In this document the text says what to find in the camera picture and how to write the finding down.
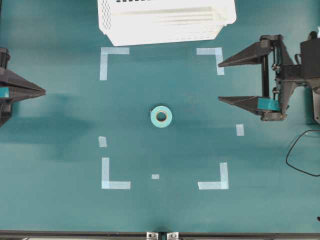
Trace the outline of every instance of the tape marker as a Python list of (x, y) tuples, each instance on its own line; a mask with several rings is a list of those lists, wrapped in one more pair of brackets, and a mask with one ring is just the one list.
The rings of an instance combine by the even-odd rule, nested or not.
[(228, 164), (220, 163), (220, 181), (199, 181), (199, 190), (227, 190), (229, 189)]
[(160, 179), (160, 174), (152, 174), (151, 179), (154, 179), (154, 180)]
[(129, 47), (102, 47), (101, 59), (100, 59), (100, 81), (106, 81), (108, 79), (108, 55), (123, 55), (130, 54)]
[(245, 135), (245, 127), (243, 124), (236, 125), (236, 135), (238, 137), (243, 137)]
[(100, 148), (106, 148), (108, 145), (107, 145), (107, 138), (105, 136), (100, 136), (98, 138), (99, 140), (99, 146)]
[(131, 189), (130, 181), (110, 181), (110, 158), (102, 158), (102, 177), (101, 188), (112, 190), (129, 190)]
[(218, 65), (224, 61), (222, 47), (216, 48), (197, 48), (197, 55), (215, 55), (216, 71), (218, 75), (225, 75), (225, 68)]

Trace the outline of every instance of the teal table surface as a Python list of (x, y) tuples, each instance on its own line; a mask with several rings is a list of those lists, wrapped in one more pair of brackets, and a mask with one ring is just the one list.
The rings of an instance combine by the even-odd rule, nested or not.
[[(261, 122), (218, 101), (260, 95), (260, 66), (218, 75), (214, 56), (197, 55), (222, 48), (226, 59), (261, 35), (282, 34), (293, 57), (320, 24), (320, 1), (237, 0), (236, 11), (215, 40), (109, 55), (100, 81), (101, 48), (113, 46), (99, 30), (96, 0), (3, 0), (8, 69), (47, 95), (15, 104), (0, 128), (0, 230), (320, 232), (319, 179), (285, 165), (297, 136), (318, 128), (310, 91), (295, 91), (285, 121)], [(160, 104), (173, 114), (162, 129), (150, 120)], [(303, 137), (290, 161), (320, 172), (319, 144)], [(130, 189), (102, 189), (102, 158), (111, 181)], [(199, 190), (198, 182), (220, 180), (220, 163), (228, 189)]]

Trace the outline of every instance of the small tape strip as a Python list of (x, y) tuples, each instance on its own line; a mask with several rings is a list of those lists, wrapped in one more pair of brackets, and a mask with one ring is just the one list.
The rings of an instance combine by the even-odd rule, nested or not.
[(238, 137), (243, 137), (245, 135), (245, 127), (243, 124), (237, 124), (236, 126), (236, 135)]
[(108, 145), (107, 145), (107, 138), (105, 136), (100, 136), (98, 138), (99, 140), (99, 146), (100, 148), (106, 148)]
[(160, 179), (160, 174), (152, 174), (151, 179), (154, 179), (154, 180)]

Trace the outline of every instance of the roll of tape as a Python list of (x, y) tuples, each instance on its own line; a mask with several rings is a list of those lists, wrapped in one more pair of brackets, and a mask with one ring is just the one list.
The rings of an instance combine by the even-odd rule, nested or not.
[(157, 128), (166, 128), (172, 122), (172, 112), (166, 106), (157, 106), (151, 111), (151, 122)]

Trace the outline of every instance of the black cable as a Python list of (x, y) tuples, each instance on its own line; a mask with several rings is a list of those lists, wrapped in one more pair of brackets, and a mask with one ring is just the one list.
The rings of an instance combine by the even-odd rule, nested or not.
[(310, 173), (310, 172), (307, 172), (307, 171), (304, 171), (304, 170), (302, 170), (302, 169), (299, 169), (299, 168), (291, 165), (291, 164), (288, 162), (288, 157), (289, 157), (292, 149), (294, 149), (296, 143), (299, 141), (299, 139), (300, 139), (302, 136), (304, 136), (306, 133), (309, 133), (309, 132), (320, 132), (320, 130), (315, 130), (315, 129), (313, 129), (313, 130), (307, 130), (307, 131), (305, 131), (304, 133), (302, 133), (302, 134), (295, 140), (295, 142), (293, 143), (293, 145), (291, 146), (288, 154), (286, 155), (285, 163), (286, 163), (289, 167), (291, 167), (291, 168), (293, 168), (293, 169), (295, 169), (295, 170), (297, 170), (297, 171), (299, 171), (299, 172), (301, 172), (301, 173), (307, 174), (307, 175), (312, 176), (312, 177), (320, 177), (320, 174), (319, 174), (319, 175), (312, 174), (312, 173)]

